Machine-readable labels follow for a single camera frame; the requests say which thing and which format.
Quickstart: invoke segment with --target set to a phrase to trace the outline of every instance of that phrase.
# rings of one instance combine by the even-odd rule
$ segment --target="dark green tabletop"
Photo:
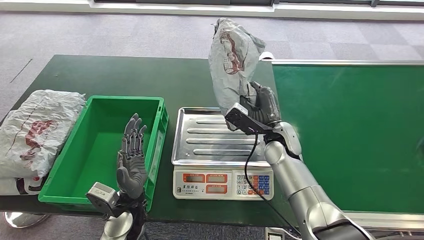
[[[344,211],[424,214],[424,65],[274,65],[284,120]]]
[[[422,214],[423,76],[422,65],[260,62],[253,80],[276,87],[305,163],[342,210]],[[281,225],[261,201],[177,200],[172,194],[178,109],[217,106],[207,60],[56,55],[13,108],[38,89],[164,98],[169,125],[149,220]],[[272,204],[294,223],[277,182]],[[0,211],[98,214],[63,211],[37,196],[0,196]]]
[[[275,89],[271,63],[260,62],[254,80]],[[178,109],[218,106],[206,59],[55,55],[13,108],[18,108],[39,89],[85,93],[87,98],[91,95],[164,98],[169,124],[149,220],[280,226],[281,220],[262,201],[185,200],[175,199],[172,194],[171,153]],[[292,211],[278,185],[272,204],[293,222]],[[38,202],[37,196],[0,196],[0,211],[93,214],[63,211]]]

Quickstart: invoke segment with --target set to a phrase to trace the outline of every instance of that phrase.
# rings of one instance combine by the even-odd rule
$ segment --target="humanoid robot hand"
[[[143,154],[143,137],[147,126],[140,128],[141,124],[142,119],[135,113],[125,126],[121,149],[117,153],[118,186],[132,199],[137,199],[143,193],[148,177]]]
[[[270,87],[262,86],[255,81],[249,83],[256,91],[256,102],[240,96],[240,104],[248,110],[248,116],[254,120],[272,125],[281,121],[280,108],[277,98]]]

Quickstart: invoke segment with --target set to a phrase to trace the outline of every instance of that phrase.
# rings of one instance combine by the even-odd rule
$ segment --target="green bin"
[[[149,211],[168,126],[168,113],[161,97],[91,96],[57,157],[38,200],[63,210],[95,212],[85,194],[95,182],[119,190],[117,152],[125,126],[134,113],[138,113],[143,124],[147,125],[143,151],[148,173],[144,188]]]

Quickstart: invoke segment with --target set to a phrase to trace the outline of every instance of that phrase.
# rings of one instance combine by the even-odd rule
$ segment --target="robotic hand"
[[[116,180],[119,193],[96,182],[86,194],[96,209],[108,216],[101,240],[139,240],[144,235],[146,172],[143,137],[146,125],[135,113],[125,126],[121,149],[117,153]]]
[[[140,197],[147,179],[143,154],[143,137],[147,126],[143,125],[139,130],[141,124],[142,119],[135,113],[125,126],[121,149],[118,151],[116,179],[121,192],[131,199]]]
[[[247,135],[264,134],[264,155],[288,199],[303,240],[373,240],[327,196],[302,159],[296,131],[281,121],[278,102],[269,87],[257,82],[256,103],[240,97],[225,119]]]

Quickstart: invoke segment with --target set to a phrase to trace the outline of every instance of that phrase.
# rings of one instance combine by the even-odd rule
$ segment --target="robotic arm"
[[[256,103],[240,97],[225,115],[247,135],[264,134],[265,160],[271,165],[296,217],[303,240],[373,240],[327,196],[302,159],[302,147],[292,125],[281,121],[278,102],[269,87],[257,82]]]

